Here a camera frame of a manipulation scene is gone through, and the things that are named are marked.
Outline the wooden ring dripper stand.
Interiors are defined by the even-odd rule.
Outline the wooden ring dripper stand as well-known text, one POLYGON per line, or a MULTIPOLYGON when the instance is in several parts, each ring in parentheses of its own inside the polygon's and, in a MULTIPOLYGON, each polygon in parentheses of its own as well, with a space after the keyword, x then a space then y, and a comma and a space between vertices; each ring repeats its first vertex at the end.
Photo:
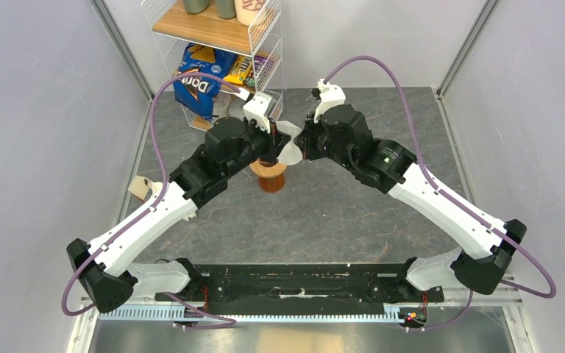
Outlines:
POLYGON ((249 165, 250 169, 260 178, 272 179, 283 175, 287 165, 283 163, 264 163, 257 160, 249 165))

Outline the single white coffee filter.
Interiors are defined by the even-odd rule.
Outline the single white coffee filter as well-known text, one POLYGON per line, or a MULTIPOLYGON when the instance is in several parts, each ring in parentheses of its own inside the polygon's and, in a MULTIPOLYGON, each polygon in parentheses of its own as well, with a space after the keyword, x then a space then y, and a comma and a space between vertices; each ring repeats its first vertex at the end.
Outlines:
POLYGON ((276 123, 277 131, 282 134, 282 148, 277 155, 277 161, 284 165, 296 165, 303 159, 302 150, 295 144, 295 138, 302 132, 302 129, 290 121, 278 120, 276 123))

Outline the amber glass carafe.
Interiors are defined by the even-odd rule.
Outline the amber glass carafe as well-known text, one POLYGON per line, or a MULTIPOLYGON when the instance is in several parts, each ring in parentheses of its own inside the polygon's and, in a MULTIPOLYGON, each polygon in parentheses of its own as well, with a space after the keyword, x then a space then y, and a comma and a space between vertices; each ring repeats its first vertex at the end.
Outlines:
POLYGON ((258 177, 260 189, 266 193, 277 193, 285 186, 285 176, 283 174, 275 177, 258 177))

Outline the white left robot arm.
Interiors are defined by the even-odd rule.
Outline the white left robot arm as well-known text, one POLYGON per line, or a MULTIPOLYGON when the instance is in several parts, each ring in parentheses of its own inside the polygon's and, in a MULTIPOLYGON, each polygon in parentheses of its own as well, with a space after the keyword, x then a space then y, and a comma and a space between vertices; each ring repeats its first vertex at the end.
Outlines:
POLYGON ((110 313, 133 296, 169 292, 184 300, 195 299, 202 282, 180 261, 157 265, 135 263, 135 258, 154 240, 227 189, 231 177, 248 165, 262 160, 285 165, 295 163, 302 153, 295 145, 301 129, 289 121, 269 121, 267 128, 255 120, 222 118, 205 133, 193 154, 160 182, 144 178, 150 197, 134 213, 111 230, 84 241, 76 238, 66 247, 74 274, 63 294, 62 309, 78 282, 89 295, 91 307, 110 313))

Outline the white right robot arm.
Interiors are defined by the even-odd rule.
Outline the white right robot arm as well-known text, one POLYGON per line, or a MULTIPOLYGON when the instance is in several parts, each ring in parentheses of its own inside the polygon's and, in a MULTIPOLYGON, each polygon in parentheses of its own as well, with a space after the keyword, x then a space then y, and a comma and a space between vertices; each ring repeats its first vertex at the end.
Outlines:
POLYGON ((520 243, 527 231, 521 221, 481 215, 459 195, 447 198, 449 188, 423 174, 413 152, 394 140, 375 138, 363 113, 350 104, 331 107, 320 118, 308 114, 295 143, 305 159, 332 160, 361 184, 411 206, 457 243, 450 252, 409 259, 395 281, 401 299, 413 301, 442 285, 461 284, 483 295, 496 290, 516 251, 512 243, 520 243))

